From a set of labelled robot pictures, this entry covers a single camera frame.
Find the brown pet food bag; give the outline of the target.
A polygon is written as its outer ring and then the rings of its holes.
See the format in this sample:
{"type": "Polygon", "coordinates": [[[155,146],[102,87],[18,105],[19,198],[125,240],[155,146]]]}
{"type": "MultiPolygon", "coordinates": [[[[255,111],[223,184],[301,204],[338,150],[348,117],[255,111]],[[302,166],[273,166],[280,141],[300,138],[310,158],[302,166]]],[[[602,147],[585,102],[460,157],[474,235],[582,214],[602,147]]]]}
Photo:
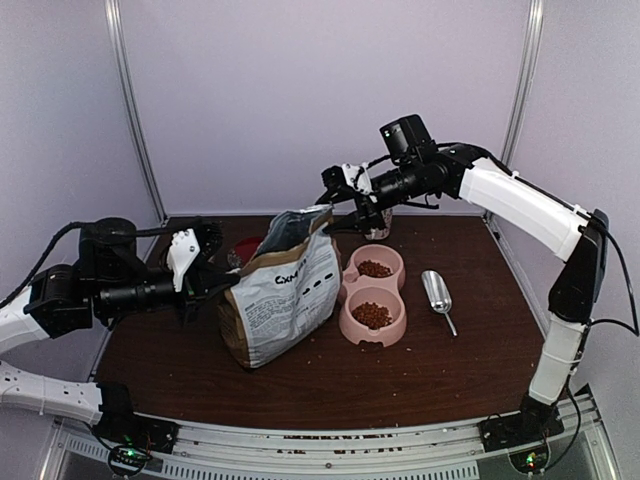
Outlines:
{"type": "Polygon", "coordinates": [[[282,355],[328,320],[342,285],[340,253],[324,229],[333,207],[275,216],[239,282],[218,304],[222,339],[244,369],[282,355]]]}

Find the pink double pet bowl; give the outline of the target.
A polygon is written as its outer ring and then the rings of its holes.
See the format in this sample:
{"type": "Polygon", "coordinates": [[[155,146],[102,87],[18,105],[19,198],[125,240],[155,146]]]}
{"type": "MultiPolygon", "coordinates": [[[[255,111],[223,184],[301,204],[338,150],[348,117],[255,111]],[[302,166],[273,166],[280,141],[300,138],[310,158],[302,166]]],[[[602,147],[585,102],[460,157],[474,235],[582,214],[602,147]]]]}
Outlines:
{"type": "Polygon", "coordinates": [[[351,343],[379,343],[389,347],[404,335],[407,314],[400,291],[405,283],[405,266],[401,255],[394,249],[379,244],[369,244],[357,248],[351,255],[343,271],[343,283],[338,295],[341,305],[339,328],[351,343]],[[382,278],[361,274],[358,267],[365,261],[378,263],[390,270],[390,275],[382,278]],[[370,328],[358,321],[352,312],[365,303],[386,308],[391,323],[379,328],[370,328]]]}

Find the metal food scoop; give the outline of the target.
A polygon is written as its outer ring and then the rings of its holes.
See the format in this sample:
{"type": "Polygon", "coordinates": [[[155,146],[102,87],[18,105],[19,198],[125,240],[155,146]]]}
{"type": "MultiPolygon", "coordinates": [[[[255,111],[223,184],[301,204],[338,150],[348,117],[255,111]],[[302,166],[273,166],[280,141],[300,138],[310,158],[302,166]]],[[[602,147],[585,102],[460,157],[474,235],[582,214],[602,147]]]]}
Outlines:
{"type": "Polygon", "coordinates": [[[452,309],[452,297],[444,281],[444,278],[435,270],[425,270],[421,274],[421,280],[429,300],[430,308],[443,315],[453,337],[458,336],[457,328],[450,317],[452,309]]]}

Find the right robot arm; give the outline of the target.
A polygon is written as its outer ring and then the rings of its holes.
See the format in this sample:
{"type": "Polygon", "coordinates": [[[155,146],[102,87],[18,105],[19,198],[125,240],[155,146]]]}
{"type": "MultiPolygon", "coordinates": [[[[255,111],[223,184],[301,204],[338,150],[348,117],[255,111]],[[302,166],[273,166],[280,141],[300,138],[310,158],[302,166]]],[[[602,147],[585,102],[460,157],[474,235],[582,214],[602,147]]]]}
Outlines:
{"type": "Polygon", "coordinates": [[[319,203],[354,206],[330,226],[331,232],[381,229],[384,211],[414,206],[418,197],[445,196],[494,215],[560,265],[547,295],[540,358],[512,423],[519,440],[535,440],[550,426],[583,355],[606,271],[607,215],[545,191],[481,146],[434,140],[417,114],[394,120],[379,132],[385,155],[330,166],[321,174],[319,203]]]}

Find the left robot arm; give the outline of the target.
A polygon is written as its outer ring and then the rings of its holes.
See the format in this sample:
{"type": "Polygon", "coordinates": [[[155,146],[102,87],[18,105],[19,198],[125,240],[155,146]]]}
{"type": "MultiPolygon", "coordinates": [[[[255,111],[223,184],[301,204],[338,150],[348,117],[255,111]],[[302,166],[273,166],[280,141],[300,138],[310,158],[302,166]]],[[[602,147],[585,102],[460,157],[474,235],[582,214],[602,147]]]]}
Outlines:
{"type": "MultiPolygon", "coordinates": [[[[174,310],[191,320],[201,305],[238,283],[236,273],[210,264],[222,232],[202,218],[177,228],[139,229],[127,219],[71,222],[45,248],[49,256],[68,233],[78,231],[78,258],[49,268],[38,260],[26,279],[1,303],[1,350],[53,340],[90,329],[109,330],[141,313],[174,310]]],[[[103,438],[133,444],[149,433],[128,389],[117,383],[71,383],[1,367],[5,405],[88,424],[103,438]]]]}

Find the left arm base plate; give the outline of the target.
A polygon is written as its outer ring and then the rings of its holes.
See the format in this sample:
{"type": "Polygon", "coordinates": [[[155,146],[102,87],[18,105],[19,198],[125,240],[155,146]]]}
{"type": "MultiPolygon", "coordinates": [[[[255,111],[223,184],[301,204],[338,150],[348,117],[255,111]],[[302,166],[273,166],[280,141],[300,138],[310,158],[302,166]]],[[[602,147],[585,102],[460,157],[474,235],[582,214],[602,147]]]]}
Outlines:
{"type": "Polygon", "coordinates": [[[171,454],[179,432],[175,422],[151,417],[104,415],[92,426],[100,438],[140,450],[171,454]]]}

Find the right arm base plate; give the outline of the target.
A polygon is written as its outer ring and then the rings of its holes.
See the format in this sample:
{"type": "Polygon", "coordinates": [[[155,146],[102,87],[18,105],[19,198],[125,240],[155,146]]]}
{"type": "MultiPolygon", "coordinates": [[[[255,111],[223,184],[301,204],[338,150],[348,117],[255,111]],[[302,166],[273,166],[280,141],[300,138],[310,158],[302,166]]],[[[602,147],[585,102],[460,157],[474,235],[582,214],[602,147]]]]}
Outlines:
{"type": "Polygon", "coordinates": [[[527,419],[521,412],[491,415],[478,423],[478,429],[485,452],[542,442],[546,437],[565,431],[558,416],[540,424],[537,420],[527,419]]]}

